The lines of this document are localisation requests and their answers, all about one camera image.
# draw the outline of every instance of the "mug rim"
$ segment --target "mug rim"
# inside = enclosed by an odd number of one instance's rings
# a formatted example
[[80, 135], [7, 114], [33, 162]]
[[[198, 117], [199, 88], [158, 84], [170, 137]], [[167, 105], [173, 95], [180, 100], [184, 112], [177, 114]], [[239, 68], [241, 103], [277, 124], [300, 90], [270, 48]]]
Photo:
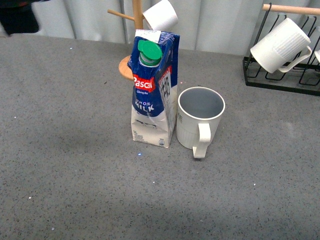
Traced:
[[[209, 91], [217, 94], [217, 95], [220, 97], [220, 99], [222, 100], [222, 102], [223, 102], [223, 108], [222, 108], [221, 112], [220, 112], [218, 115], [213, 116], [213, 117], [209, 117], [209, 118], [196, 117], [196, 116], [193, 116], [193, 115], [191, 115], [190, 113], [186, 112], [186, 110], [184, 110], [184, 108], [183, 108], [183, 107], [181, 106], [181, 104], [180, 104], [180, 98], [181, 98], [181, 96], [182, 96], [185, 92], [190, 91], [190, 90], [192, 90], [192, 89], [205, 89], [205, 90], [209, 90]], [[189, 87], [189, 88], [183, 90], [183, 91], [180, 93], [179, 97], [178, 97], [178, 105], [179, 105], [179, 108], [180, 108], [187, 116], [191, 117], [192, 119], [205, 120], [205, 121], [217, 119], [218, 117], [220, 117], [220, 116], [224, 113], [225, 108], [226, 108], [226, 102], [225, 102], [224, 98], [223, 98], [218, 92], [216, 92], [215, 90], [213, 90], [213, 89], [211, 89], [211, 88], [208, 88], [208, 87], [204, 87], [204, 86], [193, 86], [193, 87]]]

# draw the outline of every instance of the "wooden mug tree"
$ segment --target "wooden mug tree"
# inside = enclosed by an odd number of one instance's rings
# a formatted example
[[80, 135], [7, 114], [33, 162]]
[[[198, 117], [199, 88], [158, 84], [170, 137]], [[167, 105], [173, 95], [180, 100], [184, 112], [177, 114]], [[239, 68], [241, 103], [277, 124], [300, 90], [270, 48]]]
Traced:
[[[122, 17], [124, 19], [134, 21], [135, 30], [144, 29], [144, 24], [143, 24], [144, 16], [142, 13], [142, 2], [141, 1], [142, 0], [132, 0], [133, 17], [122, 14], [117, 11], [110, 10], [110, 9], [108, 9], [107, 12], [109, 14], [113, 14], [113, 15]], [[130, 55], [126, 56], [124, 59], [121, 60], [121, 62], [119, 63], [119, 72], [124, 78], [133, 81], [134, 77], [133, 77], [132, 71], [127, 65], [129, 59], [130, 59]]]

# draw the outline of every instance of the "mug handle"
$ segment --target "mug handle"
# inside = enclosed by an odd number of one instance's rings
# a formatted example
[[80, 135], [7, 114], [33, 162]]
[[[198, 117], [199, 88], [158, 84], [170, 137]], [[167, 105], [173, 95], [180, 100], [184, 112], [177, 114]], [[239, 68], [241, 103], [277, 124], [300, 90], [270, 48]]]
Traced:
[[195, 159], [203, 159], [206, 156], [207, 148], [211, 140], [211, 131], [209, 123], [198, 123], [199, 142], [197, 146], [193, 146], [193, 157]]
[[294, 66], [296, 66], [298, 63], [300, 63], [302, 60], [305, 60], [306, 58], [308, 58], [311, 53], [312, 50], [309, 46], [306, 46], [306, 48], [309, 50], [309, 53], [307, 53], [306, 55], [300, 56], [297, 59], [293, 60], [288, 66], [285, 67], [280, 67], [278, 70], [282, 73], [287, 73], [289, 72]]

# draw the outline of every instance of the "wooden rod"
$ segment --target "wooden rod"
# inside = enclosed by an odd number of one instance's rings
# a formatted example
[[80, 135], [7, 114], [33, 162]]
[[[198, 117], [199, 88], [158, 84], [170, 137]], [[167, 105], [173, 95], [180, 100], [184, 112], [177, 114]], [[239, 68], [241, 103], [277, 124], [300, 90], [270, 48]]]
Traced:
[[122, 18], [124, 18], [124, 19], [129, 19], [129, 20], [131, 20], [131, 21], [134, 21], [134, 20], [135, 20], [132, 16], [128, 16], [128, 15], [122, 14], [122, 13], [117, 12], [117, 11], [113, 11], [113, 10], [108, 9], [107, 12], [108, 12], [109, 14], [113, 14], [113, 15], [122, 17]]
[[[262, 6], [263, 11], [269, 11], [269, 8], [270, 8], [270, 4], [263, 4]], [[320, 8], [271, 5], [270, 12], [302, 14], [302, 15], [320, 15]]]
[[144, 29], [141, 0], [132, 0], [132, 7], [135, 30]]

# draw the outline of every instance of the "ribbed white mug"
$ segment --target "ribbed white mug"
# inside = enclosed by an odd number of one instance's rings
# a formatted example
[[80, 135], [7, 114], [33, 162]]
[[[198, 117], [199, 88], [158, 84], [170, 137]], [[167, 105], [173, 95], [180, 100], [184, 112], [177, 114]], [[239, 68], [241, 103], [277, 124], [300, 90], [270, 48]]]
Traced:
[[225, 108], [223, 97], [210, 88], [195, 86], [179, 95], [176, 137], [195, 159], [206, 156]]
[[[267, 72], [279, 70], [287, 73], [298, 63], [308, 58], [312, 50], [308, 46], [309, 37], [290, 18], [283, 20], [263, 39], [254, 45], [250, 51], [254, 59]], [[293, 60], [288, 66], [283, 65], [291, 61], [299, 52], [307, 49], [307, 53]]]

